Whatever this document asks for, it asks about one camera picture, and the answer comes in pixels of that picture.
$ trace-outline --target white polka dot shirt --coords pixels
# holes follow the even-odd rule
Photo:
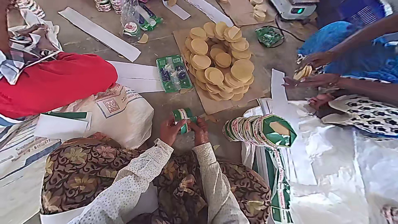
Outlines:
[[[249,223],[230,190],[227,177],[221,173],[210,143],[193,148],[200,165],[203,188],[209,206],[209,223]],[[68,224],[124,224],[141,193],[160,174],[173,148],[160,139],[155,146],[121,169],[113,184],[102,191]]]

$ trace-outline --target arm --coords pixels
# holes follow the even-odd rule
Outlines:
[[[157,139],[155,146],[121,169],[113,184],[102,191],[79,215],[68,224],[124,224],[124,216],[138,202],[141,193],[160,174],[173,148]]]
[[[345,88],[356,94],[362,94],[370,99],[398,106],[398,85],[378,83],[367,80],[339,78],[337,87]]]
[[[285,77],[286,88],[296,87],[340,87],[352,94],[362,94],[370,99],[390,103],[398,106],[398,84],[378,83],[368,80],[349,79],[340,77],[339,74],[319,74],[305,77],[300,81]]]
[[[329,52],[340,55],[348,49],[356,48],[363,43],[374,40],[384,34],[398,32],[398,14],[389,15],[359,30],[343,42],[331,48]]]
[[[190,120],[188,125],[195,131],[195,146],[202,185],[205,192],[208,211],[208,223],[249,223],[232,194],[227,177],[221,172],[213,148],[209,143],[206,122],[198,118],[197,125]]]
[[[329,64],[349,49],[359,47],[362,44],[374,40],[384,34],[398,32],[397,24],[398,14],[389,15],[373,22],[357,31],[355,34],[347,37],[344,41],[337,44],[329,51],[308,55],[308,57],[300,63],[299,70],[306,65],[312,65],[313,68],[318,68],[319,66]]]

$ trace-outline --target floral print garment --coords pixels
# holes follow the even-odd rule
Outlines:
[[[264,179],[243,164],[224,160],[218,162],[249,222],[267,223],[271,191]],[[193,152],[173,154],[153,184],[158,188],[158,214],[142,214],[129,224],[207,223],[208,206]]]
[[[109,187],[117,172],[145,150],[127,150],[97,132],[64,142],[47,158],[41,213],[56,214],[88,205]]]

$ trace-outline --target cylindrical papad pack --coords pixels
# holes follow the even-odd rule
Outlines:
[[[174,115],[174,122],[177,124],[180,120],[182,119],[190,119],[191,122],[196,123],[197,117],[194,117],[192,115],[191,109],[189,108],[183,108],[183,109],[178,109],[178,110],[173,110],[173,115]],[[180,132],[181,134],[185,134],[191,131],[191,128],[188,126],[187,123],[182,126]]]
[[[222,132],[229,141],[269,147],[290,147],[297,137],[289,122],[273,114],[229,120]]]

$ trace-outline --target red cloth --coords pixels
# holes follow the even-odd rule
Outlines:
[[[0,80],[0,114],[20,118],[68,105],[107,90],[116,69],[98,55],[60,52],[57,60],[24,69],[15,85]]]

